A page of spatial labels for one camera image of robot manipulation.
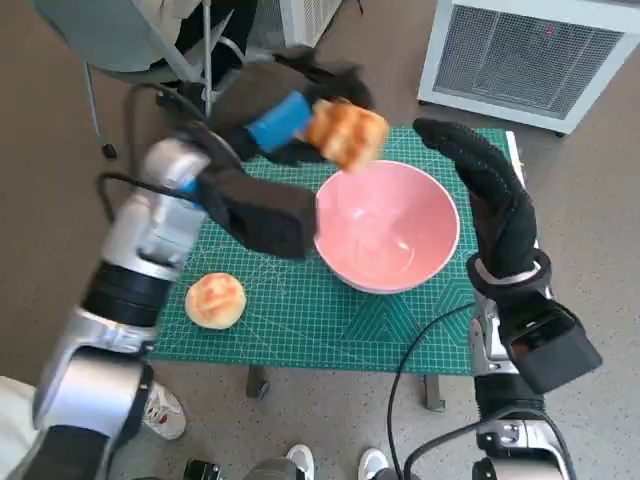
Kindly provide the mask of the black gloved right hand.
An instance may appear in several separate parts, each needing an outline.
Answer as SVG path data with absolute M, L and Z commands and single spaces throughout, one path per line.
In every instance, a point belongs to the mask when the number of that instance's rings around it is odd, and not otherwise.
M 495 278 L 533 269 L 535 210 L 503 153 L 472 129 L 418 118 L 413 129 L 423 144 L 450 159 L 469 192 L 480 258 Z

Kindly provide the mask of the black left hand blue tape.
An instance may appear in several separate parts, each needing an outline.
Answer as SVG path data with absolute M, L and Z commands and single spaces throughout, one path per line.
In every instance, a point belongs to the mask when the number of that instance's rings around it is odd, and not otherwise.
M 359 65 L 321 62 L 315 49 L 292 47 L 269 61 L 243 65 L 211 107 L 208 124 L 243 160 L 324 163 L 319 149 L 302 140 L 319 100 L 347 100 L 364 108 L 373 103 Z

